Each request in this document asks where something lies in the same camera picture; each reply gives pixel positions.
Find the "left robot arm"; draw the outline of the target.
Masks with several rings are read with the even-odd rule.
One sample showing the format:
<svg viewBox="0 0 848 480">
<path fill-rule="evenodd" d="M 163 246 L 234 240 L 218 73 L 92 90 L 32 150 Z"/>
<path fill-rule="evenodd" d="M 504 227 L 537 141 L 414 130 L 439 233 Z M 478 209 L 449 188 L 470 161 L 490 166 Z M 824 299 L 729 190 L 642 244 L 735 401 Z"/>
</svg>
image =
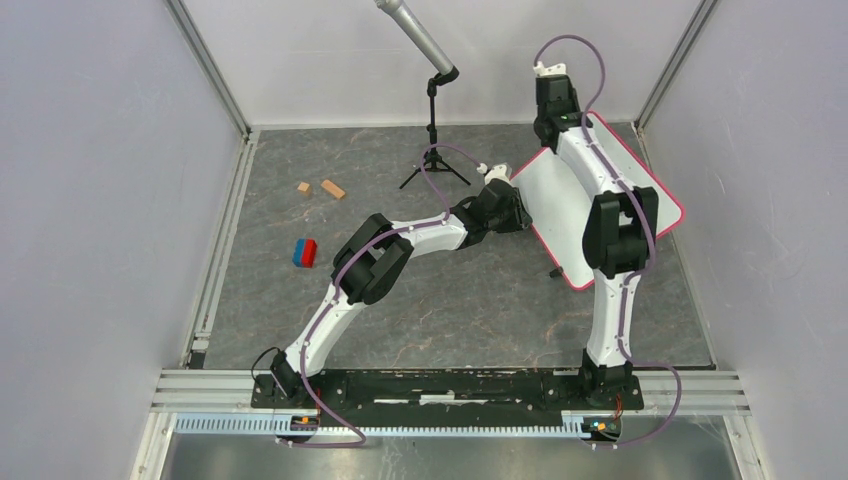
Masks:
<svg viewBox="0 0 848 480">
<path fill-rule="evenodd" d="M 491 233 L 520 232 L 532 225 L 519 189 L 510 181 L 488 181 L 481 192 L 445 212 L 414 221 L 369 216 L 337 252 L 327 292 L 297 339 L 276 354 L 270 376 L 278 397 L 290 407 L 314 394 L 311 377 L 324 368 L 330 351 L 365 307 L 381 301 L 412 259 L 457 251 Z"/>
</svg>

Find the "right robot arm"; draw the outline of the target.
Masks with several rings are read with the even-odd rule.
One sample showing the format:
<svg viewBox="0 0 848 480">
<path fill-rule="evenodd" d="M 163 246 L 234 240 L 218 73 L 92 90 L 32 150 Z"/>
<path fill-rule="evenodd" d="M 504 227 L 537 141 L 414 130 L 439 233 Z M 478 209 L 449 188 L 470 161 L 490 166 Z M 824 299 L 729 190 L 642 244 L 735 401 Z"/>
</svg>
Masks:
<svg viewBox="0 0 848 480">
<path fill-rule="evenodd" d="M 659 196 L 652 187 L 632 186 L 608 157 L 567 74 L 539 73 L 535 89 L 534 132 L 570 166 L 591 202 L 581 245 L 595 278 L 594 319 L 577 392 L 585 405 L 602 408 L 636 387 L 632 303 L 643 271 L 655 260 Z"/>
</svg>

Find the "pink framed whiteboard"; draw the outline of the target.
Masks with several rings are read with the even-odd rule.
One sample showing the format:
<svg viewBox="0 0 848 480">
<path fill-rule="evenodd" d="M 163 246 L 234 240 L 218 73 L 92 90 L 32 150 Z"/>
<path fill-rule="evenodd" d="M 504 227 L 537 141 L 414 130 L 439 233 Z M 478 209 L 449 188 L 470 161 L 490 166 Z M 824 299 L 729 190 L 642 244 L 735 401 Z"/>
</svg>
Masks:
<svg viewBox="0 0 848 480">
<path fill-rule="evenodd" d="M 624 140 L 596 112 L 588 114 L 590 140 L 580 126 L 563 133 L 555 150 L 544 148 L 511 178 L 519 190 L 531 228 L 568 285 L 581 291 L 594 283 L 583 253 L 583 235 L 594 197 L 615 191 L 616 181 L 592 146 L 599 147 L 618 177 L 629 187 L 651 187 L 658 194 L 656 236 L 680 225 L 686 216 L 681 202 L 659 181 Z"/>
</svg>

